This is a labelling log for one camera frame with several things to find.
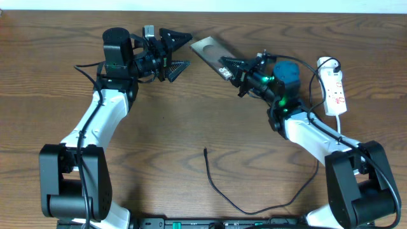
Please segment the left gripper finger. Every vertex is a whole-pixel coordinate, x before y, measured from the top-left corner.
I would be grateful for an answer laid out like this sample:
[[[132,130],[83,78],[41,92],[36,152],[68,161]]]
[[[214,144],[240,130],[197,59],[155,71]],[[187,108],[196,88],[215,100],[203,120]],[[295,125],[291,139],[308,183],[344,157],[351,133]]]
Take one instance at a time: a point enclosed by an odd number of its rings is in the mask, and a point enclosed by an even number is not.
[[[190,61],[186,60],[174,60],[171,64],[165,68],[165,78],[170,83],[174,82],[177,77],[190,65]]]
[[[190,33],[176,32],[164,28],[161,28],[159,32],[161,42],[164,44],[168,52],[175,52],[193,39],[193,36]]]

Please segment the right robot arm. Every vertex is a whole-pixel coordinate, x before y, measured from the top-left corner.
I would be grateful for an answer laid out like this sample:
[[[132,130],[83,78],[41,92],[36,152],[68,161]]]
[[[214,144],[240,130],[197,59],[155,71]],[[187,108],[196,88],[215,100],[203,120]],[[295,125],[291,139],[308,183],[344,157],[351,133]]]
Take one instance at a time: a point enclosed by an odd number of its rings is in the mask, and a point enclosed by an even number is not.
[[[271,128],[324,165],[328,204],[306,214],[303,228],[375,228],[376,220],[391,214],[389,228],[399,224],[401,198],[384,148],[350,139],[318,119],[299,96],[300,60],[263,53],[219,61],[239,97],[253,92],[266,101]]]

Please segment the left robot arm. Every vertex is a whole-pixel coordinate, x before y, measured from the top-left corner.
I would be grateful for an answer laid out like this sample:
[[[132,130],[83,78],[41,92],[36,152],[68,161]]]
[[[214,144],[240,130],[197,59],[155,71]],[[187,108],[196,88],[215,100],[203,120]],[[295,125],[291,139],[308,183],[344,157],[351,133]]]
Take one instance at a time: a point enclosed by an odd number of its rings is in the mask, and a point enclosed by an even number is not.
[[[59,228],[137,228],[131,212],[113,200],[105,152],[139,85],[174,81],[187,68],[187,61],[172,55],[191,39],[151,25],[141,36],[121,27],[103,33],[105,59],[90,80],[90,106],[69,135],[39,152],[41,210],[57,218]]]

